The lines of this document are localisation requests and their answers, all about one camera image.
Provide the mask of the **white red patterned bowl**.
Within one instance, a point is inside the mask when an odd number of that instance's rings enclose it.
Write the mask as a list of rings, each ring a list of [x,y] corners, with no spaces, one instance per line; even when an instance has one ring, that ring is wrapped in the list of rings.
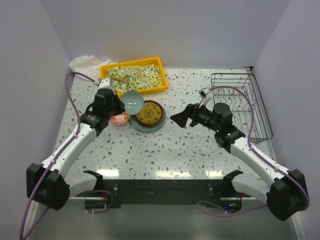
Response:
[[[116,126],[123,126],[126,124],[130,119],[130,115],[126,114],[125,112],[114,115],[110,118],[110,122]]]

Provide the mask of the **pale green bowl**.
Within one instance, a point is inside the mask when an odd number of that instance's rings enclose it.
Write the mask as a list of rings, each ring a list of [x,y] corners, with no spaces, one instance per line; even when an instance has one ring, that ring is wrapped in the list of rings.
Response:
[[[124,112],[130,116],[140,113],[145,102],[143,96],[137,91],[125,92],[120,100],[124,103]]]

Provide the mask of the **large celadon green plate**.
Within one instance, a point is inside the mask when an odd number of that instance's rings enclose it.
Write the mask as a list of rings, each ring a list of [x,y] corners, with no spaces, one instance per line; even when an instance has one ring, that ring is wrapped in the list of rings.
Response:
[[[131,125],[138,131],[143,132],[143,133],[150,133],[159,130],[165,123],[165,118],[157,125],[154,126],[145,126],[140,124],[137,120],[134,118],[130,119]]]

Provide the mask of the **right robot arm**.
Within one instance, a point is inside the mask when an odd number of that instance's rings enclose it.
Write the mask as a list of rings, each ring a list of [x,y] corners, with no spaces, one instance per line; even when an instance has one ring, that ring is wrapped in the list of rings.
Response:
[[[297,169],[289,170],[278,164],[257,147],[243,132],[233,125],[233,114],[226,103],[216,103],[212,110],[205,105],[188,104],[180,113],[170,116],[179,127],[184,128],[188,120],[191,127],[198,124],[215,132],[216,143],[232,156],[237,157],[249,166],[264,182],[246,183],[234,178],[223,183],[223,192],[230,197],[238,192],[245,193],[259,200],[281,221],[287,220],[296,212],[309,207],[310,198],[305,176]]]

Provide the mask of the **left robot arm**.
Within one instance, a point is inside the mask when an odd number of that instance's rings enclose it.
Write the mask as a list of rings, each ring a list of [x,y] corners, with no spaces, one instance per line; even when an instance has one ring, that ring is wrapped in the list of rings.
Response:
[[[53,210],[60,210],[69,198],[88,192],[99,196],[104,190],[103,177],[90,170],[84,176],[66,182],[71,166],[85,148],[109,125],[112,116],[125,111],[124,103],[109,88],[98,89],[94,101],[80,117],[66,141],[41,164],[32,163],[26,170],[26,193]]]

